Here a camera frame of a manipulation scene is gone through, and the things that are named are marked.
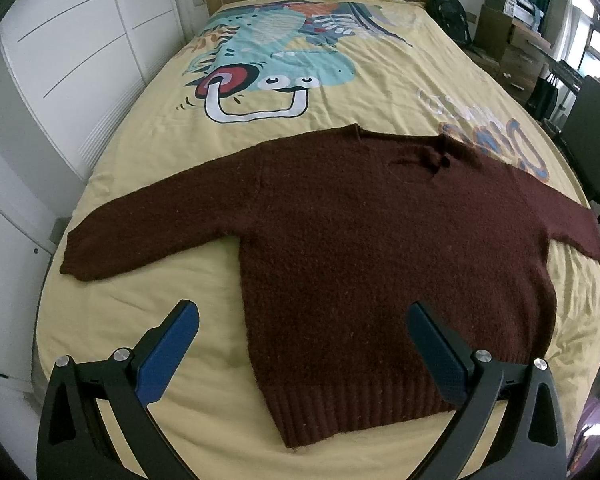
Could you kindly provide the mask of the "black backpack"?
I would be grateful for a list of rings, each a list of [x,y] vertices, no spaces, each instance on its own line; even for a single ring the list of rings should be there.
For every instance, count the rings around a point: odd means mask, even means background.
[[[471,45],[467,14],[460,0],[427,0],[425,9],[456,44],[460,47]]]

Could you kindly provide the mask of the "maroon knit sweater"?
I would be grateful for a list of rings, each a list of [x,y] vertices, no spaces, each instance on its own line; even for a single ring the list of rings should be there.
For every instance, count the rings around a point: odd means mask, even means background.
[[[600,261],[585,206],[446,134],[357,125],[263,142],[96,208],[62,273],[112,278],[239,240],[249,359],[284,443],[445,410],[407,335],[416,301],[505,362],[542,356],[550,243]]]

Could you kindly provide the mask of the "white wardrobe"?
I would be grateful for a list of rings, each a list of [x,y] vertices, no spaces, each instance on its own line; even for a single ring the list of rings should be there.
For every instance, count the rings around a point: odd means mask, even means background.
[[[0,382],[31,390],[38,303],[102,152],[183,44],[175,0],[0,0]]]

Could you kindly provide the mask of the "black office chair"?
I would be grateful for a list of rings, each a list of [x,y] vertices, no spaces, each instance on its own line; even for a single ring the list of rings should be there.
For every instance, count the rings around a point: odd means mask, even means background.
[[[586,199],[600,205],[600,82],[591,76],[581,81],[564,128],[555,136]]]

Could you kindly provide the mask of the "yellow dinosaur bed sheet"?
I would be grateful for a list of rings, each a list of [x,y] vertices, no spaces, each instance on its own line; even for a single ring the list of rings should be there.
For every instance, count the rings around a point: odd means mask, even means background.
[[[439,393],[446,408],[437,414],[298,448],[284,443],[249,359],[237,237],[103,280],[82,282],[60,270],[69,233],[116,198],[263,142],[350,125],[396,136],[446,134],[591,210],[550,137],[419,4],[224,6],[151,81],[88,180],[42,293],[36,344],[45,375],[66,354],[84,363],[134,346],[190,300],[198,333],[148,410],[196,476],[407,477],[453,416]],[[557,299],[553,336],[542,356],[522,364],[548,363],[565,433],[573,436],[600,366],[600,261],[555,240],[547,271]],[[141,474],[109,404],[98,407],[123,465]]]

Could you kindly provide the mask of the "cardboard boxes stack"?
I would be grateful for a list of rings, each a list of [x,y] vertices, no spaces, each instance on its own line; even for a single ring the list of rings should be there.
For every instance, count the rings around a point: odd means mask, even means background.
[[[493,78],[521,104],[531,96],[550,50],[533,22],[528,0],[484,0],[472,43],[495,63]]]

